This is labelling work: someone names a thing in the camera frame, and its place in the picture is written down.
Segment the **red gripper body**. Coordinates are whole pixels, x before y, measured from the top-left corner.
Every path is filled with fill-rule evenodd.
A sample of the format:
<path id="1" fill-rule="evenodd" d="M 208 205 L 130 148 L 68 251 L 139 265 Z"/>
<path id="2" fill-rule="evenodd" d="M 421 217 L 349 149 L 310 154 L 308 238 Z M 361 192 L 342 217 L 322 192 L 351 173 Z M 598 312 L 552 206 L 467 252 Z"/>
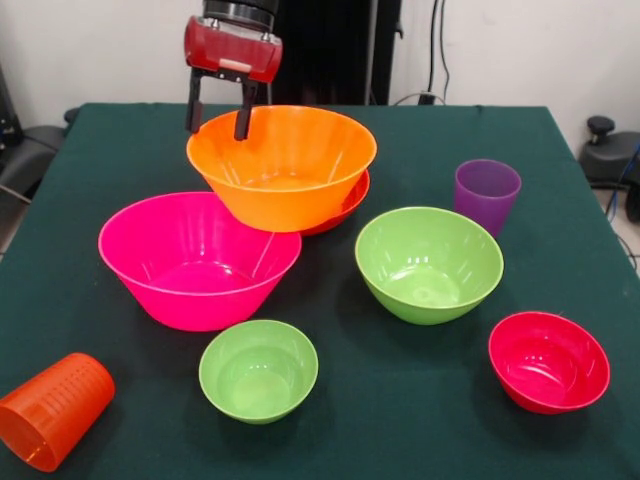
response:
<path id="1" fill-rule="evenodd" d="M 283 44 L 272 33 L 240 25 L 192 16 L 184 34 L 185 61 L 189 67 L 225 79 L 246 77 L 271 83 L 279 70 Z"/>

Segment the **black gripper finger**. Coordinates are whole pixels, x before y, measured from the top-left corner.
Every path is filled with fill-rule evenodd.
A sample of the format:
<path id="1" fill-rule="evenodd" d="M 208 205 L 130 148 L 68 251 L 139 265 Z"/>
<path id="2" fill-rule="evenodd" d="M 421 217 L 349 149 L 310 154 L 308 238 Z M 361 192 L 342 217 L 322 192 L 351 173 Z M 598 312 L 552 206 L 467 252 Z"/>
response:
<path id="1" fill-rule="evenodd" d="M 192 134 L 200 129 L 203 105 L 200 100 L 202 71 L 192 68 L 189 82 L 186 129 Z"/>
<path id="2" fill-rule="evenodd" d="M 242 82 L 242 105 L 238 110 L 235 120 L 234 138 L 236 141 L 244 141 L 248 138 L 251 112 L 258 93 L 258 83 L 252 80 Z"/>

